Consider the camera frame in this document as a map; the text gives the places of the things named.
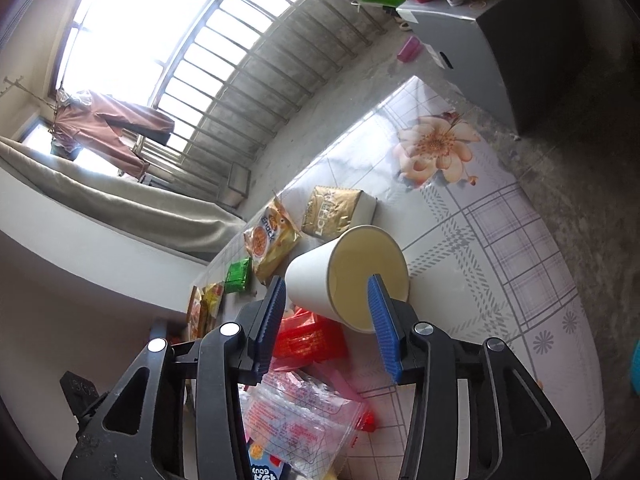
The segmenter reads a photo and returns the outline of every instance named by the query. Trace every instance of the gray flower pattern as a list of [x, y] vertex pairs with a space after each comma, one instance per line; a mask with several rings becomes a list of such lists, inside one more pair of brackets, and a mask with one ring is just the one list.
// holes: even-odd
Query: gray flower pattern
[[536, 354], [546, 354], [554, 345], [554, 336], [549, 330], [543, 330], [533, 338], [533, 349]]
[[572, 334], [578, 328], [578, 316], [571, 310], [562, 317], [562, 328], [568, 334]]

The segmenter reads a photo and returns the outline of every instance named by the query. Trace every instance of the red basket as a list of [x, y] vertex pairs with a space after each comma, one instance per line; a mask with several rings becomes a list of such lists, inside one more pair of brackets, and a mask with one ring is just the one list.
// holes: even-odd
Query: red basket
[[302, 308], [282, 320], [273, 348], [275, 358], [297, 357], [309, 363], [348, 355], [340, 323]]

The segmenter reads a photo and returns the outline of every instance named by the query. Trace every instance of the white paper cup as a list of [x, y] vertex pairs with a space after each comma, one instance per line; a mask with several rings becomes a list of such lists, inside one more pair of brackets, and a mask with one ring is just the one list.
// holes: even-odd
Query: white paper cup
[[287, 295], [306, 310], [373, 333], [367, 301], [372, 274], [382, 276], [390, 297], [409, 297], [409, 272], [400, 247], [379, 227], [361, 225], [293, 260], [285, 275]]

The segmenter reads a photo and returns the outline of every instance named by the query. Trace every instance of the clear plastic bag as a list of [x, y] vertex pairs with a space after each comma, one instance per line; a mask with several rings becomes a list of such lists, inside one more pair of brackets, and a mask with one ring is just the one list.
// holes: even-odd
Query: clear plastic bag
[[244, 430], [268, 453], [310, 480], [331, 469], [364, 412], [325, 384], [299, 372], [269, 372], [250, 389]]

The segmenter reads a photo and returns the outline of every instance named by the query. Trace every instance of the concrete floor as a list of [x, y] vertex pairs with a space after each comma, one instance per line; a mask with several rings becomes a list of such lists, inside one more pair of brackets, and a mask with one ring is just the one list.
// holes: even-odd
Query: concrete floor
[[412, 75], [453, 104], [519, 179], [556, 238], [589, 317], [604, 386], [605, 465], [640, 426], [628, 364], [640, 337], [640, 92], [630, 76], [590, 65], [531, 131], [513, 133], [453, 92], [428, 54], [402, 64], [407, 35], [379, 38], [321, 88], [256, 162], [245, 218], [338, 135]]

